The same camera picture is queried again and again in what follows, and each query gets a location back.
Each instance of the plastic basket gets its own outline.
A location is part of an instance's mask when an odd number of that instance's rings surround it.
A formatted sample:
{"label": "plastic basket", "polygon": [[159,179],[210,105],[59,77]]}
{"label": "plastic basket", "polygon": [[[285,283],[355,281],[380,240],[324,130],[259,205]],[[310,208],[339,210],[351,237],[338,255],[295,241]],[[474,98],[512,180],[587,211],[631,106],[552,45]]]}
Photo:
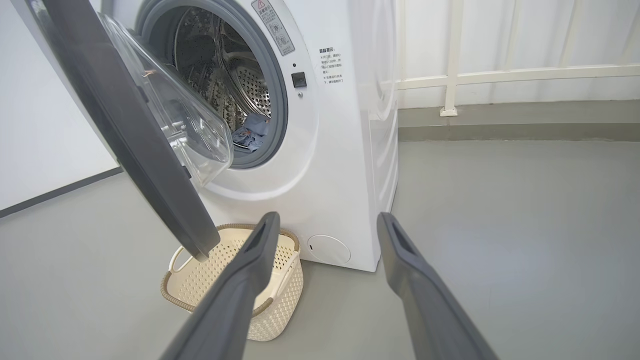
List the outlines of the plastic basket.
{"label": "plastic basket", "polygon": [[[220,243],[203,263],[190,257],[180,268],[175,262],[184,247],[179,247],[169,262],[161,285],[162,296],[171,303],[193,312],[222,270],[231,262],[251,234],[254,225],[218,226]],[[255,298],[247,338],[257,341],[275,339],[287,326],[296,309],[303,286],[300,242],[292,232],[281,229],[267,288]]]}

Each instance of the clothes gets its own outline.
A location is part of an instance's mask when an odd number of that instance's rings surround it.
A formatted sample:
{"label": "clothes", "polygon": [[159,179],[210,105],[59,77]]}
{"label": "clothes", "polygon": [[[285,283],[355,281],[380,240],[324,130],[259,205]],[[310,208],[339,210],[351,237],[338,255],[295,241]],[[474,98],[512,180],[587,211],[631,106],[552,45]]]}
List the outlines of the clothes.
{"label": "clothes", "polygon": [[234,131],[234,143],[256,151],[264,142],[263,137],[269,131],[269,118],[259,114],[249,114],[244,125]]}

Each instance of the baseboard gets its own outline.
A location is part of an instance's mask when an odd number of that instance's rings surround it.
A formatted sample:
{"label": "baseboard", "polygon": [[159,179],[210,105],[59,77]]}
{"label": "baseboard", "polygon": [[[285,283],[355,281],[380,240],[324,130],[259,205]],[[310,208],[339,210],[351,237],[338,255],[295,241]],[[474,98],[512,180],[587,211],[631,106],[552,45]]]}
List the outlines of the baseboard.
{"label": "baseboard", "polygon": [[99,174],[95,174],[94,176],[87,177],[86,179],[82,179],[80,181],[76,181],[76,182],[74,182],[72,184],[63,186],[61,188],[52,190],[52,191],[50,191],[48,193],[44,193],[44,194],[39,195],[39,196],[36,196],[36,197],[34,197],[32,199],[29,199],[27,201],[23,201],[23,202],[21,202],[19,204],[16,204],[16,205],[10,206],[10,207],[8,207],[6,209],[0,210],[0,218],[6,217],[6,216],[14,214],[14,213],[17,213],[18,211],[22,211],[22,210],[24,210],[26,208],[30,208],[31,206],[37,205],[37,204],[39,204],[41,202],[45,202],[47,200],[51,200],[51,199],[53,199],[55,197],[58,197],[60,195],[64,195],[64,194],[66,194],[68,192],[72,192],[72,191],[74,191],[76,189],[82,188],[82,187],[87,186],[89,184],[93,184],[93,183],[95,183],[97,181],[106,179],[107,177],[114,176],[114,175],[119,174],[121,172],[122,172],[122,168],[120,168],[120,167],[112,168],[111,170],[107,170],[105,172],[101,172]]}
{"label": "baseboard", "polygon": [[399,111],[400,141],[569,140],[640,142],[640,101],[527,102]]}

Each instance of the white washing machine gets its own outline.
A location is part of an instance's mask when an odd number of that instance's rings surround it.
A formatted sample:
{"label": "white washing machine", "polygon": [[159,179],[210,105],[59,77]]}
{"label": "white washing machine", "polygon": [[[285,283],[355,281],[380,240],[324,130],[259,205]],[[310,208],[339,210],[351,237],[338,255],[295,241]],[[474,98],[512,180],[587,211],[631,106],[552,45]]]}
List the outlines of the white washing machine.
{"label": "white washing machine", "polygon": [[375,271],[376,217],[397,184],[393,0],[103,0],[102,9],[232,132],[252,114],[266,119],[261,142],[235,143],[231,167],[200,192],[216,224],[277,211],[302,259]]}

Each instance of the stainless steel drum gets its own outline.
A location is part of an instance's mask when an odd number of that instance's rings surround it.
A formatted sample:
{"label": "stainless steel drum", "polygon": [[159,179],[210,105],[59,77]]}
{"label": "stainless steel drum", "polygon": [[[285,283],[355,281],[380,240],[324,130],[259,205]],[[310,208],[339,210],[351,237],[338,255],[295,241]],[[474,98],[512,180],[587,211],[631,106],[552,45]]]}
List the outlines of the stainless steel drum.
{"label": "stainless steel drum", "polygon": [[184,13],[174,41],[175,67],[222,116],[231,131],[249,113],[271,117],[264,75],[242,37],[219,17],[192,7]]}

